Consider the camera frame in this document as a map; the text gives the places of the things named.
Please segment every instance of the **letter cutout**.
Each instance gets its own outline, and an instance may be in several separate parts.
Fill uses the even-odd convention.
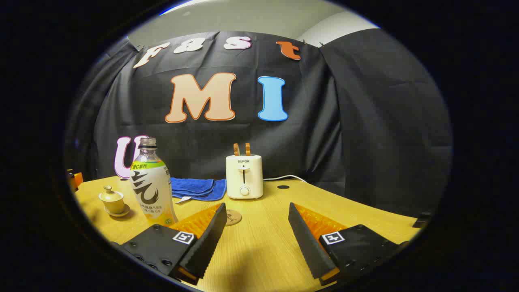
[[[289,118],[283,110],[281,87],[285,80],[277,77],[262,76],[258,82],[263,85],[263,109],[258,117],[264,121],[280,122]]]
[[[196,51],[198,49],[201,49],[202,48],[202,44],[203,44],[203,42],[205,40],[206,39],[203,38],[203,37],[197,37],[197,38],[188,39],[187,41],[181,43],[181,46],[176,48],[173,51],[173,53],[180,54],[180,53],[185,52],[185,51],[191,52],[191,51]]]
[[[299,48],[293,46],[291,42],[276,42],[276,44],[281,46],[281,53],[293,60],[300,60],[301,56],[294,54],[294,50],[299,51]]]
[[[166,122],[180,123],[187,119],[187,114],[182,111],[184,102],[193,119],[197,120],[202,114],[203,108],[209,101],[209,110],[205,113],[210,121],[228,121],[235,117],[230,108],[230,87],[236,75],[232,73],[216,73],[200,89],[195,78],[191,74],[175,76],[171,83],[175,85],[171,110],[166,115]]]
[[[225,42],[224,48],[227,50],[243,50],[251,47],[251,40],[248,36],[233,36],[228,38]]]
[[[141,138],[148,138],[148,136],[137,136],[133,140],[135,142],[135,151],[133,151],[133,160],[139,155],[139,145],[141,144]],[[117,139],[117,150],[115,151],[114,168],[115,173],[122,178],[130,178],[131,170],[130,167],[125,166],[125,154],[128,144],[130,144],[130,137],[121,137]]]
[[[144,56],[142,57],[142,59],[133,66],[133,68],[137,68],[137,67],[140,67],[146,63],[149,62],[149,59],[150,58],[153,58],[154,56],[156,56],[162,49],[164,48],[167,48],[169,46],[170,43],[165,43],[165,44],[162,44],[162,45],[158,45],[156,47],[153,47],[153,48],[150,48],[146,51],[146,53],[144,54]]]

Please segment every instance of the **white cable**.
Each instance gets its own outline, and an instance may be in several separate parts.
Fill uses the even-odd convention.
[[[300,178],[300,177],[297,177],[297,176],[294,176],[294,175],[286,175],[286,176],[282,176],[282,177],[274,177],[274,178],[265,178],[265,179],[263,179],[263,180],[264,180],[264,181],[265,181],[265,180],[276,180],[276,179],[280,179],[280,178],[284,178],[284,177],[295,177],[295,178],[297,178],[297,179],[300,179],[300,180],[306,182],[304,179],[302,179],[302,178]]]

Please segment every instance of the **plastic bottle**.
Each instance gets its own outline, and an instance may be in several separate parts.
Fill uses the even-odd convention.
[[[130,167],[130,181],[137,202],[153,224],[168,226],[178,222],[173,210],[171,177],[156,154],[156,139],[141,138],[139,149],[141,152]]]

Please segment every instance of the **blue letter i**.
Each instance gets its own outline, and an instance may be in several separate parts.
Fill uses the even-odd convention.
[[[281,87],[285,80],[276,77],[262,76],[258,82],[263,85],[263,109],[258,117],[264,121],[280,122],[289,118],[283,110]]]

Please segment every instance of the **white toaster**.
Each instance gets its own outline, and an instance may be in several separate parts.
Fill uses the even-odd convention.
[[[234,199],[263,196],[263,163],[259,155],[232,155],[225,159],[227,195]]]

